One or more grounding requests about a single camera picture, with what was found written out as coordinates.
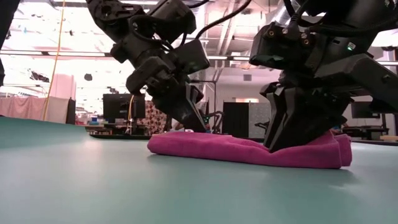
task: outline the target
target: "teal table surface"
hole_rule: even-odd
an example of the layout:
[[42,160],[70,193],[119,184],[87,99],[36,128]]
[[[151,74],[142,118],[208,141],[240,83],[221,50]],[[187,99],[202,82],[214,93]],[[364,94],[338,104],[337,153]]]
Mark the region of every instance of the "teal table surface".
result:
[[398,223],[398,148],[341,170],[151,154],[145,141],[0,118],[0,223]]

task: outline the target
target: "magenta towel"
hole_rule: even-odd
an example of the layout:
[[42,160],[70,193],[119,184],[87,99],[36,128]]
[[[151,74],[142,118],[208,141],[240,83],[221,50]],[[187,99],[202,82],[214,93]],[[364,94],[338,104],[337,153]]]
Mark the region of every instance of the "magenta towel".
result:
[[279,167],[339,169],[352,161],[351,139],[327,132],[305,146],[269,153],[262,144],[232,136],[171,132],[152,136],[148,149],[168,156],[213,159]]

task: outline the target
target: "ceiling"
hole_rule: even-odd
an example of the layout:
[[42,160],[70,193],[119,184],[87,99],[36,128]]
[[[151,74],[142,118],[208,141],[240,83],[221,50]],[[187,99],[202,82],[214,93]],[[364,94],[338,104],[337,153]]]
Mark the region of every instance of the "ceiling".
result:
[[[85,4],[79,3],[79,0],[66,0],[66,2],[60,50],[64,52],[109,52],[114,43],[94,24]],[[130,2],[142,4],[147,10],[156,3],[155,1]],[[235,10],[243,2],[244,0],[214,0],[194,10],[197,30],[221,18],[226,12]],[[275,12],[278,2],[278,0],[253,0],[244,14],[239,14],[210,29],[201,38],[207,54],[237,56],[246,54],[251,49],[252,38],[263,25],[270,22],[266,19],[267,15],[270,12]],[[2,49],[57,51],[61,5],[60,0],[51,2],[49,0],[24,0],[15,13],[10,28],[11,38],[5,41]],[[189,35],[188,39],[194,37],[195,34]],[[378,46],[398,45],[395,43],[398,38],[391,38],[396,35],[395,31],[390,31],[377,37],[374,43],[377,47],[371,49],[376,58],[382,56],[382,51]],[[55,63],[54,57],[49,56],[1,55],[0,57],[6,68],[5,82],[8,84],[34,83],[35,81],[29,79],[31,71],[51,78]],[[214,66],[225,67],[218,81],[227,85],[266,84],[277,80],[279,75],[277,70],[232,68],[229,62]],[[133,70],[129,63],[121,65],[112,58],[60,57],[56,73],[75,76],[78,87],[76,99],[79,103],[87,105],[88,101],[101,98],[103,93],[109,93],[109,89],[106,88],[108,86],[116,88],[120,92],[126,91],[123,87],[124,82]],[[214,68],[209,68],[206,71],[206,79],[211,80],[214,72]],[[84,79],[86,73],[92,74],[93,81],[88,82]],[[244,74],[251,74],[252,82],[244,82]],[[38,95],[42,95],[42,92],[42,90],[38,90]]]

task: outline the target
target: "folded towel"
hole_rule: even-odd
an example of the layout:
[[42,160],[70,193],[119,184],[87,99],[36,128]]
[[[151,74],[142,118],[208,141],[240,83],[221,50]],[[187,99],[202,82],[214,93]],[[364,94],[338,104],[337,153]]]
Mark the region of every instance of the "folded towel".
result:
[[305,146],[270,153],[258,142],[232,136],[174,132],[152,136],[148,149],[168,156],[213,159],[279,167],[339,169],[352,161],[351,139],[327,132]]

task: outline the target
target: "black monitor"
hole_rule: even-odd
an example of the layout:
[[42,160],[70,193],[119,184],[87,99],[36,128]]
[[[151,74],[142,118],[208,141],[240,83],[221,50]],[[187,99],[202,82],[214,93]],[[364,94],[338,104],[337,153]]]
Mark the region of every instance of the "black monitor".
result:
[[351,104],[353,118],[380,118],[379,113],[371,111],[371,102],[354,102]]
[[[103,113],[105,119],[124,118],[129,114],[131,94],[104,94]],[[145,96],[135,96],[131,105],[132,118],[145,118]]]

